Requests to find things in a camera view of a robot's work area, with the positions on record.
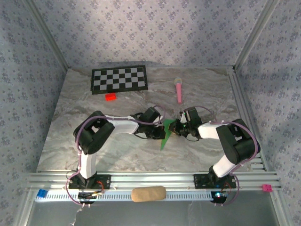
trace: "checkerboard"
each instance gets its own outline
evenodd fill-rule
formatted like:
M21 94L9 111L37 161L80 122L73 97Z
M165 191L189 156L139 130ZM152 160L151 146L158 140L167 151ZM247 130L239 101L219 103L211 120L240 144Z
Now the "checkerboard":
M145 89L148 87L144 65L92 70L92 94Z

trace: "floral wallpaper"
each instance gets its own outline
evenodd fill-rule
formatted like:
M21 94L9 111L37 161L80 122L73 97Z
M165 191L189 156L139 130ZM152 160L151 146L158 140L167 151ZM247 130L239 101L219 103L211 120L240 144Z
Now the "floral wallpaper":
M22 173L38 165L64 72L22 1L0 8L0 226L8 226Z
M70 67L233 65L266 0L34 0Z
M280 1L238 72L267 159L301 226L301 2Z

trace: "pink microphone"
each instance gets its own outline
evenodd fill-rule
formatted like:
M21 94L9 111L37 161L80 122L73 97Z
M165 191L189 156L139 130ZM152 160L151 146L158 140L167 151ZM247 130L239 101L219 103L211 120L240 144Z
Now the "pink microphone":
M182 79L181 78L176 78L174 80L174 84L175 84L175 89L177 90L178 104L181 104L182 103L182 94L181 94Z

